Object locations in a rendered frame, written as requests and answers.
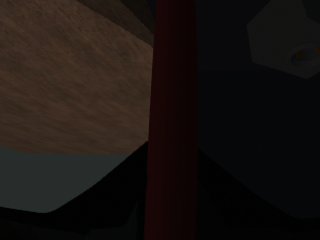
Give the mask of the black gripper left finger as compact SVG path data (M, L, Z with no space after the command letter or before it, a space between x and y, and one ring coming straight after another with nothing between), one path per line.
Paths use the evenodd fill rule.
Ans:
M55 211L0 207L0 240L144 240L148 141Z

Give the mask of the dark red peg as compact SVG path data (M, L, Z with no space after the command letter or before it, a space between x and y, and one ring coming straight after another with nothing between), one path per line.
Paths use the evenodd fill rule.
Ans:
M147 175L144 240L195 240L195 0L156 1Z

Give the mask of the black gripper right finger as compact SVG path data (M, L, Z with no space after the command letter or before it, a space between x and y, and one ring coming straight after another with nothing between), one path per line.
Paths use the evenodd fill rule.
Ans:
M195 240L320 240L320 217L287 215L197 149Z

